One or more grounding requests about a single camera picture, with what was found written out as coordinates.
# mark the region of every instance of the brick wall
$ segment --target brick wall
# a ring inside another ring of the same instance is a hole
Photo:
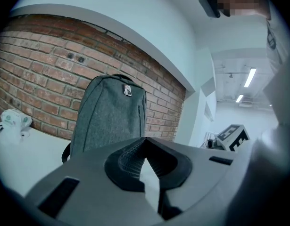
[[[91,79],[115,73],[147,92],[146,136],[174,140],[185,88],[125,39],[60,16],[17,17],[0,33],[0,114],[17,108],[34,128],[70,139]]]

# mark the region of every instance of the backpack logo tag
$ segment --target backpack logo tag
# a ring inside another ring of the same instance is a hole
[[[131,87],[129,85],[123,84],[124,95],[132,96],[131,94]]]

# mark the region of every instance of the gray backpack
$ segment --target gray backpack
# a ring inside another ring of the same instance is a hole
[[[127,76],[102,75],[88,85],[62,162],[84,151],[145,136],[146,91]]]

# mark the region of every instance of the white table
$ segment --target white table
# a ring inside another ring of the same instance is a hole
[[[23,131],[19,143],[10,143],[7,130],[0,132],[0,179],[22,196],[40,179],[62,165],[61,155],[69,140],[33,128]]]

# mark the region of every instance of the ceiling light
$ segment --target ceiling light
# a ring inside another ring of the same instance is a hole
[[[257,69],[254,69],[254,68],[251,68],[250,69],[249,76],[248,76],[247,81],[245,82],[244,87],[249,87],[249,84],[252,82],[252,79],[254,78],[254,75],[256,73],[256,70]]]
[[[239,95],[238,99],[236,100],[236,103],[239,103],[242,99],[243,95]]]

